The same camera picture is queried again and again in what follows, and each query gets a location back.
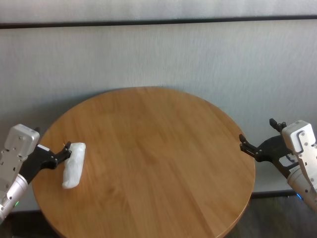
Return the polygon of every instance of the wooden tabletop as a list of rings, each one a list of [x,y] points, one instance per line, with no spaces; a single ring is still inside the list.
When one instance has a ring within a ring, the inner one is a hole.
[[[50,224],[67,238],[223,237],[248,204],[253,158],[234,121],[196,96],[159,87],[88,99],[61,116],[41,144],[85,142],[80,184],[64,165],[33,181]]]

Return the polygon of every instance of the robotic arm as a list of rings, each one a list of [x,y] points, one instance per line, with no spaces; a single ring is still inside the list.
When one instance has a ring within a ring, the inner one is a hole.
[[[259,147],[251,145],[243,135],[239,135],[241,151],[254,157],[256,161],[271,162],[287,178],[288,184],[317,212],[317,144],[312,125],[299,120],[289,126],[270,119],[270,125],[280,132]],[[297,162],[283,166],[279,159],[295,155]]]
[[[71,155],[70,142],[54,154],[37,144],[39,138],[37,131],[21,124],[9,131],[0,158],[0,224],[40,170],[53,170]]]

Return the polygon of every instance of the white wall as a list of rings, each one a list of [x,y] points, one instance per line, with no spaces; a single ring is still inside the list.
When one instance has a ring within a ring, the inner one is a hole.
[[[315,0],[1,0],[0,23],[316,15]]]
[[[0,144],[17,123],[45,131],[84,99],[150,85],[212,102],[256,145],[276,135],[271,117],[315,127],[316,38],[317,20],[0,30]],[[257,164],[255,191],[281,189]]]

